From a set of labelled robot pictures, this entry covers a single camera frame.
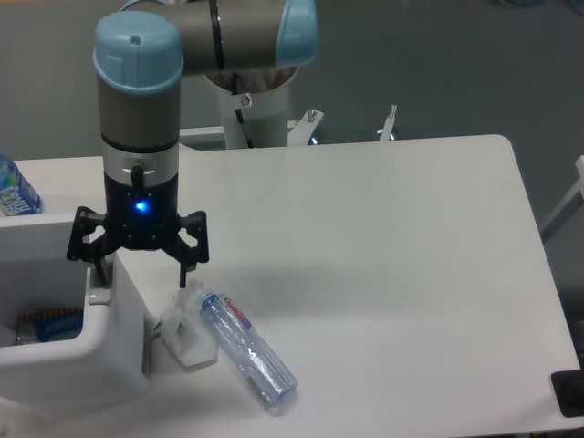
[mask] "light blue joint cap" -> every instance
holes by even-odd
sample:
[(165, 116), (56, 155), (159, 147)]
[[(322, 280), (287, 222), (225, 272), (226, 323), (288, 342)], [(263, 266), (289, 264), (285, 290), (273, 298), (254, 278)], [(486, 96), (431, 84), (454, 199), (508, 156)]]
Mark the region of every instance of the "light blue joint cap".
[(314, 0), (286, 0), (277, 34), (276, 68), (312, 62), (318, 53), (318, 20)]
[(116, 12), (96, 28), (93, 64), (107, 84), (130, 94), (161, 92), (181, 78), (178, 28), (156, 14)]
[[(134, 3), (140, 3), (142, 0), (128, 0), (126, 3), (124, 3), (124, 5), (121, 7), (120, 11), (123, 11), (124, 9), (126, 9), (128, 6), (132, 6)], [(168, 5), (168, 0), (156, 0), (158, 3), (164, 3), (165, 5)]]

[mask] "plastic water bottle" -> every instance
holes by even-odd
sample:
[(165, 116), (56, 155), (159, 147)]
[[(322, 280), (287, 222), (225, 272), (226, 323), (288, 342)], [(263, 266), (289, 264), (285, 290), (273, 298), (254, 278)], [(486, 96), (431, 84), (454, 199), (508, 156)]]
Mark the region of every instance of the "plastic water bottle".
[(0, 211), (6, 216), (42, 211), (38, 193), (22, 176), (16, 164), (0, 153)]
[(269, 348), (249, 319), (226, 294), (207, 289), (201, 294), (201, 316), (245, 379), (268, 408), (276, 408), (292, 395), (298, 381)]

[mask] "blue label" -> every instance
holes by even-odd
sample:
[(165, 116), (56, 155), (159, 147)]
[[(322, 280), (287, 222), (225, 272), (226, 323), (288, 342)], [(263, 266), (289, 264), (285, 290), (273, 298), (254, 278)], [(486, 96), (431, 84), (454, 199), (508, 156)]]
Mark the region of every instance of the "blue label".
[(40, 198), (27, 180), (0, 190), (0, 210), (6, 216), (34, 214), (40, 209)]

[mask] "white table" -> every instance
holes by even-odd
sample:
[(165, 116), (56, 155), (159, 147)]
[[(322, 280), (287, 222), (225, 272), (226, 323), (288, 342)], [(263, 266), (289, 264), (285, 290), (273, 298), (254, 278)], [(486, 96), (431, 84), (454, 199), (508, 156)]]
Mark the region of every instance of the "white table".
[[(103, 211), (100, 158), (20, 162), (49, 212)], [(226, 357), (184, 374), (155, 349), (147, 397), (67, 419), (5, 403), (11, 436), (444, 437), (580, 427), (549, 376), (578, 361), (516, 160), (498, 136), (183, 151), (180, 212), (300, 381), (268, 415)], [(121, 252), (152, 313), (162, 253)]]

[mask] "blue led light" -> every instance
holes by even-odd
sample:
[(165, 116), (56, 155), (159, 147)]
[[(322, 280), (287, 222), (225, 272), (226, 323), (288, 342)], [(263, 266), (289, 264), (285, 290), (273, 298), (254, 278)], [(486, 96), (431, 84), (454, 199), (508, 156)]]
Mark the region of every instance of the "blue led light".
[(145, 201), (140, 201), (134, 204), (134, 208), (140, 213), (148, 213), (150, 210), (150, 205)]

